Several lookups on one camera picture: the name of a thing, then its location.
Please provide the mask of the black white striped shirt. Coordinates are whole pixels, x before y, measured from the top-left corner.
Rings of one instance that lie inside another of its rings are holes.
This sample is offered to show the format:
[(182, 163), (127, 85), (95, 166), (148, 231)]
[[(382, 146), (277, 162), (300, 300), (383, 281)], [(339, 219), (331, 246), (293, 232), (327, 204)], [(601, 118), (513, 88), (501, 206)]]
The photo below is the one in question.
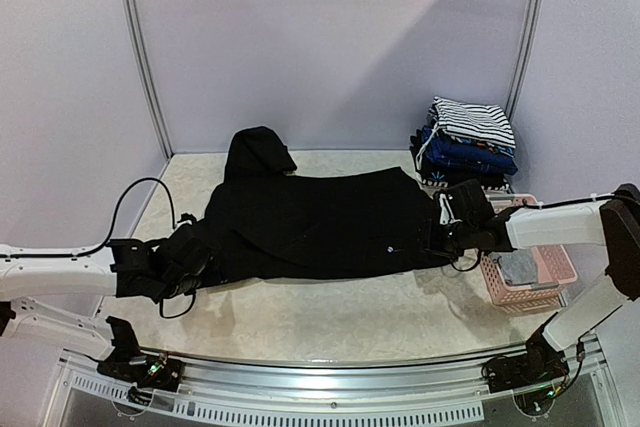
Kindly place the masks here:
[(498, 105), (470, 104), (435, 97), (430, 115), (446, 135), (515, 149), (509, 120)]

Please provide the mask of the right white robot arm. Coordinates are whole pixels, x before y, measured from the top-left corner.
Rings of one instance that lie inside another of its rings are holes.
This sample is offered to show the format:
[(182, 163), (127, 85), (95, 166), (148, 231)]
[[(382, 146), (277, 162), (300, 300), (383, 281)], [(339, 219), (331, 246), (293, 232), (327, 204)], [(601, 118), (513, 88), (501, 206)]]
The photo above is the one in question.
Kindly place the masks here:
[(639, 189), (632, 183), (580, 199), (521, 202), (500, 212), (476, 181), (439, 190), (433, 198), (447, 252), (558, 246), (578, 272), (570, 300), (541, 327), (535, 347), (518, 359), (517, 374), (524, 382), (539, 382), (554, 369), (555, 353), (639, 298)]

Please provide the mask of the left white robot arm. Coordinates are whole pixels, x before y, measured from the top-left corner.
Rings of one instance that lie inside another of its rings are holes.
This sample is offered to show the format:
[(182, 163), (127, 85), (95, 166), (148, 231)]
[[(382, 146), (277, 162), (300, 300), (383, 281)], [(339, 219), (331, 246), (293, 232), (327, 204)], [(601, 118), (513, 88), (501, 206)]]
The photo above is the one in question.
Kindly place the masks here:
[(1, 334), (36, 340), (109, 360), (128, 381), (148, 373), (148, 359), (126, 320), (81, 316), (40, 302), (42, 296), (144, 297), (155, 304), (192, 295), (219, 246), (199, 227), (181, 225), (167, 238), (112, 239), (76, 249), (1, 248)]

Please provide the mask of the pink plastic laundry basket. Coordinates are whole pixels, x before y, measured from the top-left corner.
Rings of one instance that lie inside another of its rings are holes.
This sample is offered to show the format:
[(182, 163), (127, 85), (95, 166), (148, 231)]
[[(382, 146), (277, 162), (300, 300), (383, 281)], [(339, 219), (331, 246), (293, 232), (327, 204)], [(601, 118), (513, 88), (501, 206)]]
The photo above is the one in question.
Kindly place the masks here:
[(480, 269), (492, 303), (516, 312), (558, 305), (560, 294), (578, 279), (577, 270), (561, 245), (484, 254)]

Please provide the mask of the black printed folded garment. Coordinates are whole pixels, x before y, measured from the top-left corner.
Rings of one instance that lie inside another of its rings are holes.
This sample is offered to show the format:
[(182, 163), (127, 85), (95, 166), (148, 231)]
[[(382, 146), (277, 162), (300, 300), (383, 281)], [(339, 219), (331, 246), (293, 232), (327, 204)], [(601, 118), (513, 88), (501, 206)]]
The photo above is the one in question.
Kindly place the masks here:
[(431, 163), (427, 158), (418, 164), (416, 158), (421, 147), (418, 132), (409, 137), (409, 150), (414, 162), (414, 170), (423, 185), (429, 187), (450, 187), (468, 180), (477, 180), (482, 188), (487, 191), (506, 191), (510, 188), (509, 182), (501, 174), (475, 173), (458, 170), (450, 167), (440, 167)]

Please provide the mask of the grey garment in basket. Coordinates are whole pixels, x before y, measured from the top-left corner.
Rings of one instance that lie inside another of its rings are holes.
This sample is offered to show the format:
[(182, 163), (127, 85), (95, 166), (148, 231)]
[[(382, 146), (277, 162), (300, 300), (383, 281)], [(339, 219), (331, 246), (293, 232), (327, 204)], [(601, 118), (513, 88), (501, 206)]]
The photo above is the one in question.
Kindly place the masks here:
[(539, 280), (538, 266), (529, 251), (502, 253), (497, 256), (496, 262), (507, 285), (530, 285)]

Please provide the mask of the dark blue folded garment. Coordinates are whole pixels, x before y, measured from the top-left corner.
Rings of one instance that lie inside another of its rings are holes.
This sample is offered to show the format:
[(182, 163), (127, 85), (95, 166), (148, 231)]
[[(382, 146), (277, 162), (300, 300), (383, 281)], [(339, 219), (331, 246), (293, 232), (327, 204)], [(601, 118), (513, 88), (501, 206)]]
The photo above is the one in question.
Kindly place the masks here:
[(417, 131), (420, 145), (429, 140), (423, 156), (434, 165), (485, 174), (515, 175), (518, 172), (509, 155), (488, 147), (457, 142), (441, 132), (434, 137), (431, 134), (432, 129), (428, 126)]

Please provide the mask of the blue orange patterned shorts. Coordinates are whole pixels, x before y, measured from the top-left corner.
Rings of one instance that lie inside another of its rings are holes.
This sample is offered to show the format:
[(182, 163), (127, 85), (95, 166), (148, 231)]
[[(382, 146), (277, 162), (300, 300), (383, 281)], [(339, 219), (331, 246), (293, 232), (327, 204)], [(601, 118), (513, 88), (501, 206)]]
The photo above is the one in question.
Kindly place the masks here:
[(477, 148), (489, 150), (493, 153), (498, 153), (498, 154), (506, 155), (510, 157), (513, 157), (515, 154), (515, 149), (512, 147), (501, 146), (488, 141), (469, 139), (469, 138), (459, 137), (459, 136), (451, 136), (447, 134), (443, 129), (436, 127), (435, 123), (424, 124), (421, 130), (422, 130), (422, 138), (424, 141), (426, 141), (431, 135), (431, 133), (435, 131), (436, 132), (435, 136), (438, 138), (441, 138), (443, 141), (456, 142), (462, 145), (474, 146)]

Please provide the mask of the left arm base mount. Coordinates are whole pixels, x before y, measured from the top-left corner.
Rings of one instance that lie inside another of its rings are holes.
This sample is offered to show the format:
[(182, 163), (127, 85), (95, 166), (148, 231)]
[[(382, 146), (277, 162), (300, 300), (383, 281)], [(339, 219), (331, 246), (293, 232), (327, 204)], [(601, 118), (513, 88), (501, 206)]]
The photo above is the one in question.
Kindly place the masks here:
[(131, 324), (116, 317), (106, 318), (113, 338), (109, 355), (97, 363), (101, 375), (135, 384), (138, 389), (159, 389), (176, 392), (185, 364), (166, 352), (142, 352)]

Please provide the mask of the aluminium front rail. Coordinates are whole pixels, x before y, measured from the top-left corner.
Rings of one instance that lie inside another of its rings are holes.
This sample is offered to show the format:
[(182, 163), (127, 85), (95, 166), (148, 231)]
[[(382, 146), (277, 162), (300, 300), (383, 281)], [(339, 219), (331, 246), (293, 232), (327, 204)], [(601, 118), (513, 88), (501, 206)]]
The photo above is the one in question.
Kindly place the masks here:
[(606, 360), (595, 338), (573, 363), (575, 383), (550, 405), (491, 392), (482, 365), (495, 350), (387, 364), (270, 365), (185, 357), (176, 392), (146, 406), (128, 386), (66, 353), (48, 426), (621, 426)]

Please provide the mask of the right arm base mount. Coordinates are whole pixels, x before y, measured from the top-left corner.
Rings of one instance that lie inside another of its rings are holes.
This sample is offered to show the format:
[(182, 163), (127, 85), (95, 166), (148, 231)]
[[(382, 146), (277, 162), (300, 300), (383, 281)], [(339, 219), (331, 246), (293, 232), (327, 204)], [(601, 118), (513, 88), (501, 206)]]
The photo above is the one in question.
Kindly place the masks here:
[(555, 398), (577, 380), (585, 358), (584, 343), (576, 347), (578, 368), (573, 377), (564, 348), (554, 347), (545, 337), (543, 328), (536, 330), (525, 343), (525, 351), (516, 356), (497, 355), (481, 367), (482, 378), (491, 393), (534, 386), (560, 379), (557, 387), (546, 394)]

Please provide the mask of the right aluminium corner post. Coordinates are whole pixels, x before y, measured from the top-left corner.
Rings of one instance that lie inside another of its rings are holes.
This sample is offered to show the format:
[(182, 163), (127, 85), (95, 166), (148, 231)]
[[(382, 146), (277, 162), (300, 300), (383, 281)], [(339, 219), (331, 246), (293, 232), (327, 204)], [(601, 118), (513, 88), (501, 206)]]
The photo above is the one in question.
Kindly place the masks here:
[(515, 118), (519, 97), (524, 86), (527, 68), (533, 51), (537, 24), (543, 0), (527, 0), (524, 12), (516, 65), (512, 75), (505, 113), (509, 120)]

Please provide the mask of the aluminium corner post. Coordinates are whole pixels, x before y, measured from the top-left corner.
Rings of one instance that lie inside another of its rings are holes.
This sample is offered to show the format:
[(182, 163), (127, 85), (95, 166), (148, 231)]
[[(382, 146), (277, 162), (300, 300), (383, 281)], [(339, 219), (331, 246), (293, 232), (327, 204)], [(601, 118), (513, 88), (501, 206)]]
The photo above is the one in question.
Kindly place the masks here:
[(138, 71), (143, 95), (149, 111), (151, 123), (156, 134), (160, 149), (166, 160), (174, 156), (168, 126), (154, 82), (151, 63), (144, 38), (141, 17), (137, 0), (122, 0), (124, 15), (128, 26), (129, 38), (132, 45), (134, 61)]
[(527, 0), (524, 12), (516, 65), (512, 75), (505, 113), (509, 120), (515, 118), (519, 97), (524, 86), (527, 68), (533, 51), (537, 24), (543, 0)]

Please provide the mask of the left aluminium corner post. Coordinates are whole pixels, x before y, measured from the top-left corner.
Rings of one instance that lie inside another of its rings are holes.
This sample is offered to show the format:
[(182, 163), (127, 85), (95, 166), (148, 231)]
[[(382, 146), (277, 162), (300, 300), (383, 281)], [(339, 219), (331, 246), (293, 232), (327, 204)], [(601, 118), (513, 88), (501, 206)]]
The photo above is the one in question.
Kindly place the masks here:
[(141, 17), (137, 0), (122, 0), (124, 15), (128, 26), (129, 38), (132, 45), (134, 61), (138, 71), (143, 95), (149, 111), (151, 123), (156, 134), (160, 149), (166, 160), (174, 156), (168, 126), (154, 82), (151, 63), (144, 38)]

